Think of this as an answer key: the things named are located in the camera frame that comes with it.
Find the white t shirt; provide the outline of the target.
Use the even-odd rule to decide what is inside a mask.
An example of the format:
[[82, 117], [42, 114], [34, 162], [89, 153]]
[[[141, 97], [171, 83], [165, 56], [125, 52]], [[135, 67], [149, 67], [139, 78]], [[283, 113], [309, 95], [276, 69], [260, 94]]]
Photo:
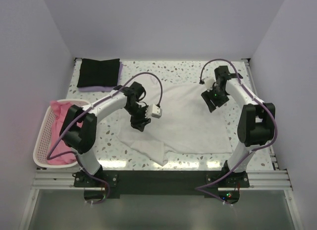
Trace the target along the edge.
[[145, 102], [157, 103], [162, 95], [162, 116], [152, 118], [140, 132], [130, 125], [130, 115], [119, 111], [118, 139], [154, 162], [165, 165], [166, 153], [218, 154], [231, 153], [225, 121], [220, 111], [209, 112], [199, 84], [171, 84], [160, 86], [149, 75], [135, 79], [146, 90]]

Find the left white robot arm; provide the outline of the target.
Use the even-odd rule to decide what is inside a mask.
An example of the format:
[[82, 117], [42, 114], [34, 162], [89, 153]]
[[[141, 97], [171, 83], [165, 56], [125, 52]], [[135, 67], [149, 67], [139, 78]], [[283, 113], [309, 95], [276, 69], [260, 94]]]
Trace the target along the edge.
[[85, 181], [90, 186], [99, 186], [103, 180], [103, 169], [93, 151], [98, 123], [113, 112], [125, 109], [130, 115], [131, 127], [142, 132], [151, 122], [151, 118], [146, 116], [148, 107], [138, 103], [145, 93], [141, 84], [133, 82], [129, 87], [115, 87], [107, 97], [91, 105], [73, 105], [69, 108], [60, 136], [66, 146], [75, 152], [78, 164], [86, 170]]

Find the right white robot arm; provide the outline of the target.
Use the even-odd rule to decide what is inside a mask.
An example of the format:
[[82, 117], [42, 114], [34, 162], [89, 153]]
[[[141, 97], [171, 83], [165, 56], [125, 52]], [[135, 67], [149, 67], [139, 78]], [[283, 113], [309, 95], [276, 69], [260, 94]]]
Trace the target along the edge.
[[275, 142], [275, 106], [259, 99], [245, 86], [243, 77], [236, 70], [230, 72], [227, 66], [217, 67], [214, 77], [200, 78], [200, 84], [206, 88], [201, 96], [210, 112], [225, 105], [230, 98], [233, 98], [241, 109], [237, 126], [239, 142], [224, 164], [225, 172], [218, 180], [209, 183], [209, 186], [212, 186], [222, 182], [224, 186], [231, 187], [238, 182], [238, 175], [245, 173], [255, 152]]

